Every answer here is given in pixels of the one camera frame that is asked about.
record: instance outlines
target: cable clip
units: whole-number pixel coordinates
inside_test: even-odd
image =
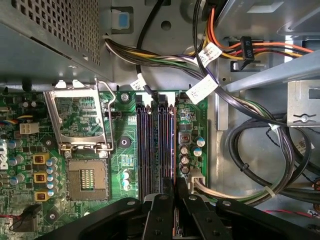
[[[272,191],[270,187],[265,186],[264,189],[271,195],[271,198],[274,198],[276,196],[274,191]]]
[[[280,128],[280,127],[281,127],[280,125],[273,125],[273,124],[270,124],[270,123],[269,123],[269,126],[270,126],[271,130],[274,131],[274,132],[275,132],[275,130],[276,130],[277,128]]]
[[[240,168],[240,171],[243,172],[244,170],[247,170],[249,168],[249,164],[248,163],[245,163],[242,168]]]

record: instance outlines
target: yellow wire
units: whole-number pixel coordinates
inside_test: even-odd
[[[205,48],[207,46],[207,43],[210,42],[208,34],[207,34],[207,29],[205,29],[204,35],[205,35],[205,40],[203,42],[202,48]],[[192,56],[193,54],[195,54],[195,51],[192,51],[192,52],[188,53],[187,55],[188,56]]]
[[[222,55],[225,56],[225,57],[227,57],[227,58],[229,58],[229,59],[243,60],[243,58],[240,57],[240,56],[232,56],[232,55],[227,54],[227,53],[225,53],[225,52],[223,52]]]
[[[15,121],[11,121],[11,120],[4,120],[4,122],[6,122],[6,123],[10,123],[10,124],[17,124],[17,122],[15,122]]]
[[[271,53],[272,53],[271,51],[258,52],[258,53],[255,54],[254,56],[255,56],[255,57],[258,57],[258,56],[260,56],[260,55],[262,55],[262,54],[271,54]],[[301,55],[301,54],[294,53],[294,52],[285,52],[285,51],[283,51],[283,53],[286,53],[286,54],[289,54],[289,55],[295,56],[295,57],[302,57],[302,56],[303,56],[303,55]]]
[[[135,51],[128,51],[128,53],[137,55],[139,57],[143,57],[143,58],[153,58],[153,57],[158,57],[157,55],[153,55],[153,54],[147,54],[147,53],[140,53],[140,52],[135,52]]]
[[[33,118],[34,116],[32,115],[22,115],[22,116],[19,116],[17,117],[16,119],[27,119],[27,118]]]
[[[254,56],[255,56],[255,57],[259,57],[259,56],[262,55],[262,54],[270,54],[270,53],[272,53],[272,52],[271,52],[271,51],[258,52],[258,53],[256,53]],[[294,53],[294,52],[283,52],[283,53],[286,53],[286,54],[289,54],[289,55],[295,56],[295,57],[302,57],[302,56],[303,56],[303,55],[301,55],[301,54]],[[225,52],[223,52],[222,55],[225,56],[225,57],[227,57],[227,58],[229,58],[229,59],[243,60],[243,58],[240,57],[240,56],[232,56],[232,55],[227,54],[227,53],[225,53]]]

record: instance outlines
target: orange wire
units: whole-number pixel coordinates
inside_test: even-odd
[[[213,41],[215,42],[215,44],[219,48],[222,48],[222,49],[234,49],[234,48],[240,46],[240,43],[236,43],[232,46],[223,46],[218,42],[218,40],[216,39],[216,36],[215,36],[215,32],[214,32],[214,19],[215,19],[215,9],[212,8],[211,15],[210,15],[210,34],[211,34],[211,37],[212,37]]]
[[[211,29],[210,29],[210,21],[208,22],[208,24],[207,24],[207,31],[206,31],[206,33],[208,34],[208,37],[209,37],[209,40],[210,40],[210,42],[214,42],[214,40],[213,40],[213,38],[212,38],[212,34],[211,34]]]
[[[214,32],[214,19],[215,19],[215,9],[213,8],[211,11],[211,15],[210,15],[210,23],[209,23],[210,27],[209,27],[208,34],[209,34],[209,37],[211,35],[211,38],[214,41],[214,43],[222,49],[234,49],[234,48],[240,46],[241,45],[240,42],[238,42],[232,46],[223,46],[218,42],[218,40],[216,39],[216,36],[215,36],[215,32]],[[257,43],[253,43],[253,45],[254,46],[289,46],[289,47],[292,47],[293,49],[299,49],[299,50],[302,50],[307,53],[314,52],[313,50],[310,50],[308,48],[293,45],[293,44],[288,44],[285,42],[257,42]]]
[[[299,49],[299,50],[302,50],[302,51],[308,52],[308,53],[314,52],[313,50],[310,50],[308,48],[304,48],[304,47],[293,45],[293,44],[288,44],[285,42],[257,42],[257,43],[254,43],[253,45],[254,46],[289,46],[294,49]]]

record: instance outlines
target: motherboard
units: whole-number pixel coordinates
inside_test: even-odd
[[[43,93],[0,96],[0,240],[35,239],[122,198],[143,201],[163,191],[163,177],[174,183],[194,168],[207,175],[206,99],[194,105],[183,91],[160,92],[158,101],[138,91],[114,95],[99,92],[98,104],[56,97],[59,124]],[[100,136],[103,151],[61,140]]]

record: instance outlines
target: red wire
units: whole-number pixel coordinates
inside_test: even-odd
[[[268,50],[267,48],[259,48],[259,49],[255,49],[254,52],[258,53],[258,52],[263,52],[263,51],[267,51],[267,50]],[[241,53],[242,53],[242,50],[239,50],[239,51],[231,53],[231,55],[236,56]]]
[[[266,213],[286,213],[286,214],[297,214],[297,215],[301,215],[307,218],[313,218],[312,215],[305,213],[305,212],[301,212],[301,211],[289,211],[289,210],[284,210],[284,209],[279,209],[279,210],[265,210]]]
[[[16,216],[16,215],[0,215],[0,218],[20,219],[20,216]]]

